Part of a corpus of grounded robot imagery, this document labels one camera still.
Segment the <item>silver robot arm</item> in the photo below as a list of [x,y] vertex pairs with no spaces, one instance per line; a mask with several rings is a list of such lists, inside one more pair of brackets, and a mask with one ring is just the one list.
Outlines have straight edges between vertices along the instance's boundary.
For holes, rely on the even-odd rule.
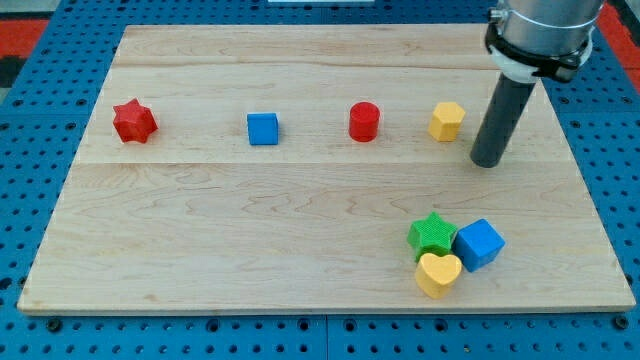
[[593,49],[603,0],[499,0],[488,10],[485,47],[508,79],[570,82]]

